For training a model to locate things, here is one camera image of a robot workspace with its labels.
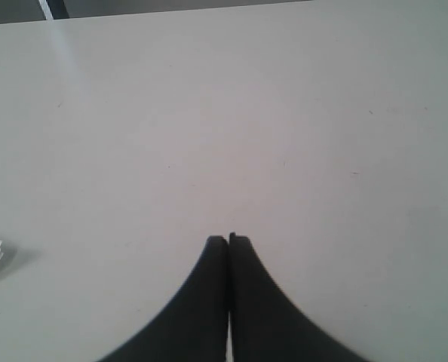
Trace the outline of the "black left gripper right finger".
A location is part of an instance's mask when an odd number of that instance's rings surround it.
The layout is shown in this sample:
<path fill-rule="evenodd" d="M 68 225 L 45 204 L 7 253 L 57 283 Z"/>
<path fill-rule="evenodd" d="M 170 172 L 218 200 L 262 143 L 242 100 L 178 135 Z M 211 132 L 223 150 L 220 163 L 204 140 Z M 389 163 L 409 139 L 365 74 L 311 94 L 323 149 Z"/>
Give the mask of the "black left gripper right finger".
<path fill-rule="evenodd" d="M 310 321 L 281 291 L 248 237 L 229 235 L 235 361 L 364 361 Z"/>

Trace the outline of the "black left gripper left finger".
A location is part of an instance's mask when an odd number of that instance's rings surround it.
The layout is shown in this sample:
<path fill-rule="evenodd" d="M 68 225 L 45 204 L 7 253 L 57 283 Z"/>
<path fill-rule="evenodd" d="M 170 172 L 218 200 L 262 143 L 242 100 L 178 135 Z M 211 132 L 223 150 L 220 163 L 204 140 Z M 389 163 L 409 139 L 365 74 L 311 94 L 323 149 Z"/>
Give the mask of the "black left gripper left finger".
<path fill-rule="evenodd" d="M 226 360 L 228 250 L 225 238 L 209 237 L 195 267 L 169 303 L 102 360 Z"/>

